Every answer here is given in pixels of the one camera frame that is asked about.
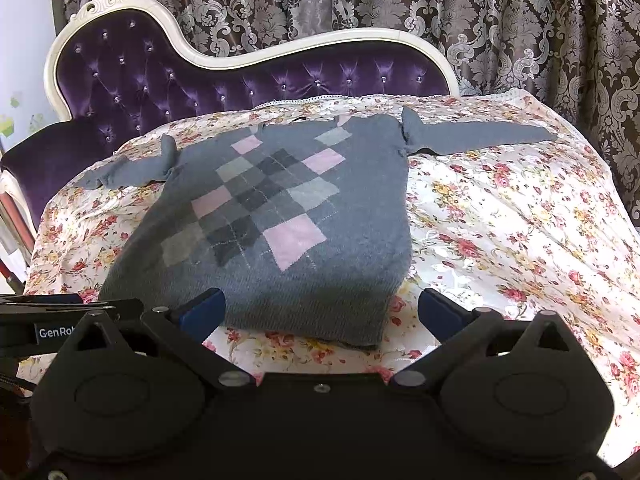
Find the grey argyle knit sweater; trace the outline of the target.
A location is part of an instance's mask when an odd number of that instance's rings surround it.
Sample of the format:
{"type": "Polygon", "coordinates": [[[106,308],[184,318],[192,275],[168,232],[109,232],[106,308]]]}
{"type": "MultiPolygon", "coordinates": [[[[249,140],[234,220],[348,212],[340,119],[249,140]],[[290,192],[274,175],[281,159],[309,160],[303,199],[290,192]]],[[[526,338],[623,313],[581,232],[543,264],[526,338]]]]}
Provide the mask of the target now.
{"type": "Polygon", "coordinates": [[[430,125],[411,108],[241,128],[186,148],[163,136],[160,154],[79,179],[86,190],[163,188],[100,297],[179,310],[216,288],[238,330],[375,346],[411,261],[410,156],[550,139],[514,122],[430,125]]]}

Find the floral bed sheet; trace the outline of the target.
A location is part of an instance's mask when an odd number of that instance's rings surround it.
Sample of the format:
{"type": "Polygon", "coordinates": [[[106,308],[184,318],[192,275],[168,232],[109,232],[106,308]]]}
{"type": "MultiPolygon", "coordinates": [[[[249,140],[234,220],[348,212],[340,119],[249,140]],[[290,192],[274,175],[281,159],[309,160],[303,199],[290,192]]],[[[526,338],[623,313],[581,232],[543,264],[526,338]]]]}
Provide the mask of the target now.
{"type": "Polygon", "coordinates": [[[436,288],[463,307],[490,307],[514,320],[555,310],[614,399],[614,422],[600,456],[610,465],[626,460],[639,447],[639,235],[608,165],[572,125],[529,93],[273,104],[177,120],[165,132],[187,146],[259,124],[398,116],[404,107],[424,122],[517,122],[547,128],[556,139],[410,158],[412,263],[376,350],[234,328],[215,330],[207,347],[256,376],[376,373],[390,378],[435,347],[435,338],[416,317],[424,288],[436,288]]]}

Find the purple tufted white-framed headboard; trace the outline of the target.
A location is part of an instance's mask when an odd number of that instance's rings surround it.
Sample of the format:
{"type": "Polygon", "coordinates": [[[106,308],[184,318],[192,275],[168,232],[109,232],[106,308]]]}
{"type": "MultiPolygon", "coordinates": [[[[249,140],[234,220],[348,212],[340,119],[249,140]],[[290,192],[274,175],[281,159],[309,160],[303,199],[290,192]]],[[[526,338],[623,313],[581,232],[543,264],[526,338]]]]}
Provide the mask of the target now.
{"type": "Polygon", "coordinates": [[[230,58],[198,52],[156,0],[91,0],[56,36],[43,87],[58,118],[2,156],[32,224],[69,180],[178,119],[318,96],[454,96],[428,41],[397,29],[322,32],[230,58]]]}

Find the brown silver damask curtain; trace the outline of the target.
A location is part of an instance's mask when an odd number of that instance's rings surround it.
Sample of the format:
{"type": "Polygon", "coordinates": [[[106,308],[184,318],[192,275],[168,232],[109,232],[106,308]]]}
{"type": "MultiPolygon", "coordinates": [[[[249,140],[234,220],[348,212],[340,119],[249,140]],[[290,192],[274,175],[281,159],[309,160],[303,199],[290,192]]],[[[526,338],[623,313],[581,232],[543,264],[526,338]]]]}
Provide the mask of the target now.
{"type": "MultiPolygon", "coordinates": [[[[52,0],[64,24],[89,0],[52,0]]],[[[230,56],[354,27],[438,47],[467,96],[522,88],[576,126],[639,215],[639,0],[157,0],[199,51],[230,56]]]]}

